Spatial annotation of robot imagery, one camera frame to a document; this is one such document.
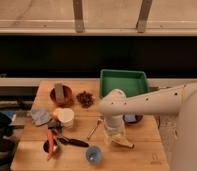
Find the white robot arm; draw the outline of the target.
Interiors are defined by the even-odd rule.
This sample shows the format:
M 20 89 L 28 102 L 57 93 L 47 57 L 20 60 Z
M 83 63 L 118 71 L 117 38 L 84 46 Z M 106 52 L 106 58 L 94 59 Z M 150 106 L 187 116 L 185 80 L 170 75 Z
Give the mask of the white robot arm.
M 109 137 L 124 134 L 125 114 L 176 116 L 177 139 L 170 171 L 197 171 L 197 82 L 133 97 L 114 89 L 101 99 L 98 110 Z

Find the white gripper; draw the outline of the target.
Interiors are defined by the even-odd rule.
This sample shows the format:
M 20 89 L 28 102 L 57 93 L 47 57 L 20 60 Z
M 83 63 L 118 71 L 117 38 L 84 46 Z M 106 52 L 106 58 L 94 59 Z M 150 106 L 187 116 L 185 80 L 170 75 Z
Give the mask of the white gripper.
M 105 131 L 109 135 L 116 135 L 116 141 L 119 144 L 124 144 L 126 137 L 123 135 L 125 132 L 124 121 L 121 115 L 119 116 L 105 116 L 104 117 Z M 112 144 L 112 138 L 108 134 L 104 133 L 104 142 L 110 146 Z

